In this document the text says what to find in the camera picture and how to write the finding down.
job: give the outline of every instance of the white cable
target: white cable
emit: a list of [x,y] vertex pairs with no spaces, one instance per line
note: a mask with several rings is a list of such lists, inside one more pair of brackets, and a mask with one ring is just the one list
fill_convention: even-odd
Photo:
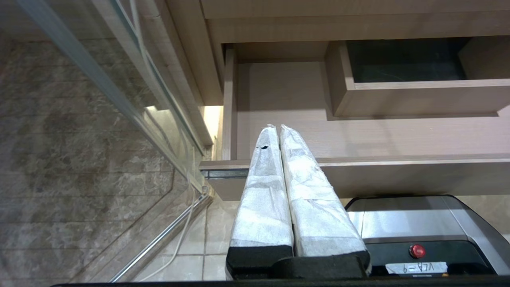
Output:
[[[149,61],[147,59],[147,55],[146,55],[146,51],[145,51],[145,45],[143,44],[143,38],[142,38],[142,30],[140,28],[140,18],[138,16],[138,9],[136,7],[136,3],[135,3],[135,0],[130,0],[130,6],[131,6],[131,13],[133,15],[133,22],[134,22],[134,27],[135,27],[135,33],[136,33],[136,36],[138,38],[138,45],[140,47],[140,53],[142,54],[142,58],[143,58],[143,62],[145,64],[145,67],[147,68],[148,72],[149,72],[149,75],[151,76],[152,80],[156,82],[156,76],[153,74],[153,71],[152,69],[150,68],[150,65],[149,65]],[[182,128],[177,126],[177,129],[179,131],[179,136],[181,137],[182,140],[185,141],[185,137],[183,135],[183,132],[182,132]],[[183,238],[184,236],[186,235],[186,233],[188,232],[188,225],[189,225],[189,222],[191,220],[191,216],[193,214],[193,208],[195,206],[195,191],[193,190],[193,188],[190,188],[191,184],[190,184],[190,169],[191,169],[191,165],[192,163],[190,162],[189,160],[189,151],[187,149],[187,147],[184,148],[184,150],[186,151],[186,161],[189,162],[189,167],[186,168],[186,181],[188,183],[187,185],[187,188],[186,188],[186,191],[190,190],[191,191],[191,194],[192,194],[192,200],[191,200],[191,208],[190,208],[190,212],[188,214],[188,218],[186,219],[186,223],[184,224],[184,228],[181,232],[181,237],[179,238],[179,241],[177,242],[177,246],[175,247],[175,251],[173,253],[173,256],[172,258],[170,259],[170,261],[168,261],[167,263],[165,263],[163,266],[161,266],[159,269],[157,269],[156,271],[152,272],[151,274],[145,276],[143,279],[141,279],[140,281],[145,281],[151,277],[153,277],[154,275],[158,274],[159,272],[161,272],[163,269],[165,269],[167,266],[169,266],[170,264],[172,264],[173,260],[175,259],[175,257],[177,256],[177,253],[179,252],[179,249],[181,248],[181,244],[183,242]]]

